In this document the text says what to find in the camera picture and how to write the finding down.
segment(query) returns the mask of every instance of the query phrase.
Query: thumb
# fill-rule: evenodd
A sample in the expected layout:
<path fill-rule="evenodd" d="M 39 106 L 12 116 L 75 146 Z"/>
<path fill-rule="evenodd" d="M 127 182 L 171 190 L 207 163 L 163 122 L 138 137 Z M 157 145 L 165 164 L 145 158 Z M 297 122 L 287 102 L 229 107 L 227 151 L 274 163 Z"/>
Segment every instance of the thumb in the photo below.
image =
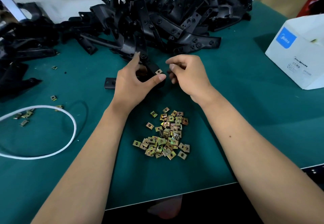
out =
<path fill-rule="evenodd" d="M 178 65 L 176 65 L 176 64 L 170 64 L 170 70 L 176 75 L 176 76 L 178 76 L 178 75 L 180 75 L 184 70 L 180 67 L 180 66 L 178 66 Z"/>
<path fill-rule="evenodd" d="M 149 80 L 145 82 L 145 84 L 150 88 L 150 90 L 158 85 L 160 82 L 162 82 L 164 79 L 166 79 L 167 76 L 165 74 L 159 74 L 155 75 L 154 77 L 151 77 Z"/>

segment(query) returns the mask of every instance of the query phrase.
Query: cardboard box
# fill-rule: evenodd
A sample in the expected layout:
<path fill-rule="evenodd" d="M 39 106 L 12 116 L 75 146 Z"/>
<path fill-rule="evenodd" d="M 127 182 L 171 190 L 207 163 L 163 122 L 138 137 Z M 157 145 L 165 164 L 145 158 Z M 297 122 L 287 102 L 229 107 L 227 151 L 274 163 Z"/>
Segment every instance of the cardboard box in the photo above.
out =
<path fill-rule="evenodd" d="M 287 20 L 265 54 L 302 89 L 324 87 L 324 14 Z"/>

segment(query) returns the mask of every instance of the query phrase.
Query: white ring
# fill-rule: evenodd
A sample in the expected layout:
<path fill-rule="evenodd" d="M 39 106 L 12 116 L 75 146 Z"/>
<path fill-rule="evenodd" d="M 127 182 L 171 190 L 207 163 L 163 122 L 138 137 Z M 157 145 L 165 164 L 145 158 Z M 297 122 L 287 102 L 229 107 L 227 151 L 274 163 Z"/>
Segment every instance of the white ring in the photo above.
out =
<path fill-rule="evenodd" d="M 56 155 L 56 154 L 64 151 L 72 143 L 72 141 L 74 140 L 75 134 L 76 134 L 76 122 L 75 122 L 75 119 L 74 119 L 74 117 L 70 113 L 68 113 L 67 111 L 65 111 L 65 110 L 63 110 L 61 108 L 58 108 L 58 107 L 43 105 L 43 106 L 32 106 L 32 107 L 22 108 L 22 109 L 19 109 L 17 111 L 11 112 L 11 113 L 9 113 L 7 115 L 4 115 L 4 116 L 0 117 L 0 122 L 2 120 L 5 120 L 5 119 L 11 117 L 11 116 L 16 115 L 17 113 L 20 113 L 20 112 L 23 112 L 23 111 L 26 111 L 26 110 L 29 110 L 29 109 L 37 109 L 37 108 L 51 108 L 51 109 L 56 109 L 56 110 L 59 110 L 61 112 L 64 112 L 67 116 L 69 116 L 72 119 L 72 122 L 73 122 L 73 125 L 74 125 L 74 131 L 73 131 L 73 135 L 72 135 L 72 138 L 69 141 L 69 143 L 67 143 L 67 145 L 65 147 L 63 147 L 62 149 L 58 150 L 57 152 L 54 152 L 54 153 L 51 153 L 51 154 L 48 154 L 48 155 L 44 155 L 44 156 L 39 156 L 39 157 L 18 157 L 18 156 L 13 156 L 13 155 L 7 155 L 7 154 L 0 153 L 0 156 L 1 157 L 13 158 L 13 159 L 21 159 L 21 160 L 33 160 L 33 159 L 48 158 L 48 157 L 54 156 L 54 155 Z"/>

